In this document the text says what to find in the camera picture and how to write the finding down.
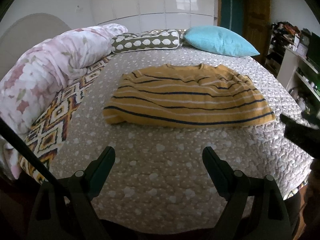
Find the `bed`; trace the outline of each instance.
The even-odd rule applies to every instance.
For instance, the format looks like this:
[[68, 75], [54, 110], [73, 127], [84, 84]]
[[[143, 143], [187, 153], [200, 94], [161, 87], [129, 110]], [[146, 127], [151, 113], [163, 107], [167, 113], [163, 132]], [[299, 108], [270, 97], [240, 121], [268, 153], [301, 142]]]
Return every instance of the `bed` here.
[[[222, 129], [107, 125], [102, 109], [121, 75], [164, 63], [223, 64], [248, 75], [274, 110], [276, 121]], [[274, 176], [284, 199], [305, 184], [312, 158], [284, 138], [281, 113], [306, 124], [291, 96], [251, 57], [227, 57], [190, 47], [128, 52], [102, 59], [62, 90], [35, 122], [26, 143], [57, 178], [83, 170], [106, 146], [114, 147], [115, 165], [92, 201], [98, 217], [144, 233], [173, 234], [214, 227], [226, 204], [202, 164], [205, 146], [247, 176]], [[20, 165], [42, 182], [24, 158]]]

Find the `pink floral comforter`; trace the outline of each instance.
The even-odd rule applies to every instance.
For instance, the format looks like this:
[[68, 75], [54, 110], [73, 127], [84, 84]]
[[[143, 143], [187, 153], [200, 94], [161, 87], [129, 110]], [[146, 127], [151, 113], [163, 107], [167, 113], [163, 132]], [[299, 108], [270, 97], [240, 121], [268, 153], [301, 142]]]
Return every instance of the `pink floral comforter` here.
[[[118, 24], [67, 31], [26, 51], [0, 81], [0, 117], [24, 139], [56, 93], [111, 53], [111, 39], [128, 29]], [[18, 153], [0, 137], [0, 166], [18, 178]]]

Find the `television screen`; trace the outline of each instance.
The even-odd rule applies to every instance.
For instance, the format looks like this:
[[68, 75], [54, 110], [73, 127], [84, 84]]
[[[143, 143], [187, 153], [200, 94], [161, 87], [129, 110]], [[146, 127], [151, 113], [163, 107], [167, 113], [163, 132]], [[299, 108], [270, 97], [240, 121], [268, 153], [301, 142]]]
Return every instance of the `television screen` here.
[[310, 44], [308, 46], [307, 58], [314, 65], [314, 67], [320, 70], [320, 37], [312, 33], [310, 38]]

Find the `curved headboard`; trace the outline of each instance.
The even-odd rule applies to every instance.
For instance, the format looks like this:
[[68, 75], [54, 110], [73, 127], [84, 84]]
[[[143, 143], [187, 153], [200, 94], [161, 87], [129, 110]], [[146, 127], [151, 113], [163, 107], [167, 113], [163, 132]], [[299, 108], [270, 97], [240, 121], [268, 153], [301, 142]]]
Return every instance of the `curved headboard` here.
[[69, 30], [58, 17], [46, 13], [30, 14], [16, 21], [0, 38], [0, 80], [25, 51]]

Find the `black rod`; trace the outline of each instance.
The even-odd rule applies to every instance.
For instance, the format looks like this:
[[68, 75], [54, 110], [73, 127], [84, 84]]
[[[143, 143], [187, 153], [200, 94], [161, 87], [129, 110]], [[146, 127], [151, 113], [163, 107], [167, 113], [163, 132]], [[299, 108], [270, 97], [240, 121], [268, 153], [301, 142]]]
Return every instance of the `black rod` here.
[[46, 168], [46, 166], [39, 161], [39, 159], [33, 154], [24, 141], [2, 120], [0, 117], [0, 134], [7, 140], [27, 161], [34, 166], [42, 176], [44, 176], [54, 187], [61, 190], [63, 194], [67, 194], [68, 191], [63, 187], [60, 182], [52, 175], [52, 173]]

